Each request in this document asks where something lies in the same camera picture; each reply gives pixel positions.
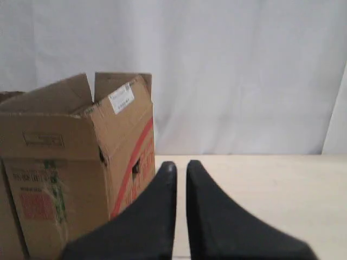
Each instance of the white fabric backdrop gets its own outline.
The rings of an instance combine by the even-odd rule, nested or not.
[[[346,28],[346,0],[0,0],[0,89],[151,72],[156,153],[320,153]]]

